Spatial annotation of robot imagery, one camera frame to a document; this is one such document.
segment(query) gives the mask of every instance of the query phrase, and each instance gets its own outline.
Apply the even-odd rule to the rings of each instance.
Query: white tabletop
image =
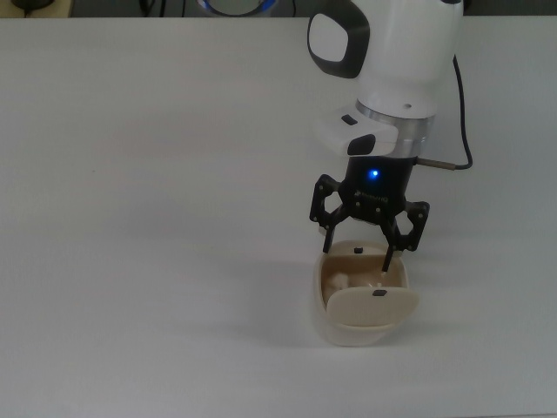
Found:
[[[557,413],[557,18],[466,18],[475,156],[417,167],[421,295],[376,347],[311,321],[312,121],[353,80],[306,19],[0,25],[0,416]],[[463,162],[454,75],[425,158]],[[383,239],[346,222],[336,240]]]

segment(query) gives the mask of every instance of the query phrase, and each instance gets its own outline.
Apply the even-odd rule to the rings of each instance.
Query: object inside bowl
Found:
[[[384,256],[346,255],[329,257],[321,267],[321,294],[325,305],[332,294],[348,287],[403,287],[398,263],[383,273]]]

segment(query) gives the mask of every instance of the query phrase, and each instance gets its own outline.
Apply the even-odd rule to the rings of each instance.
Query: black object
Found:
[[[139,0],[139,8],[143,13],[143,17],[148,17],[151,14],[151,10],[155,5],[155,0],[148,2],[147,0]]]
[[[371,154],[373,151],[373,147],[375,146],[375,135],[371,133],[368,135],[364,135],[363,137],[359,137],[350,141],[348,145],[348,151],[346,152],[348,155],[368,155]]]
[[[316,15],[322,14],[342,27],[348,34],[346,54],[342,61],[327,61],[318,57],[310,48],[310,28]],[[364,65],[367,46],[369,44],[370,28],[366,15],[350,0],[327,0],[322,8],[318,8],[310,19],[307,27],[307,49],[318,67],[332,76],[356,78]]]
[[[429,214],[428,203],[406,201],[406,186],[415,163],[416,158],[352,157],[342,182],[322,175],[313,189],[310,220],[326,230],[323,252],[328,253],[331,248],[336,225],[349,217],[380,226],[389,244],[384,272],[395,251],[415,251]],[[325,200],[334,192],[342,204],[329,213]],[[413,224],[406,235],[400,233],[396,220],[402,212]]]
[[[354,126],[358,123],[358,121],[356,119],[354,119],[352,116],[350,116],[348,114],[343,116],[341,119],[345,124],[350,125],[350,126]]]
[[[29,13],[32,10],[44,9],[54,3],[54,0],[11,0],[11,3]]]

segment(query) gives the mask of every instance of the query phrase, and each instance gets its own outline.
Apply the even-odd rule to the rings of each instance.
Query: blue object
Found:
[[[370,180],[377,180],[379,178],[379,170],[370,170],[369,172],[367,172],[367,178]]]

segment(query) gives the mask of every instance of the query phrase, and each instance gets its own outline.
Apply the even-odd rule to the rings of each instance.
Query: white bowl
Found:
[[[319,258],[314,273],[318,324],[331,343],[372,345],[418,305],[400,257],[381,272],[385,254],[381,244],[342,241]]]

